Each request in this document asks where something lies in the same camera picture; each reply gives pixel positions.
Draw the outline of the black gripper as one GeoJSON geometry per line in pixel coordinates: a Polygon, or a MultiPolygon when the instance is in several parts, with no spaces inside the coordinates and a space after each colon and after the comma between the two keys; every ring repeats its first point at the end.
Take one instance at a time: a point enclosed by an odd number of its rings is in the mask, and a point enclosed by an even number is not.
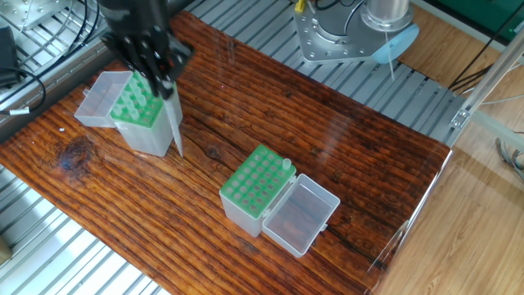
{"type": "Polygon", "coordinates": [[[193,54],[193,47],[170,38],[169,8],[166,0],[99,0],[108,29],[102,42],[113,51],[124,52],[124,42],[147,43],[141,48],[141,73],[155,96],[168,100],[174,81],[193,54]]]}

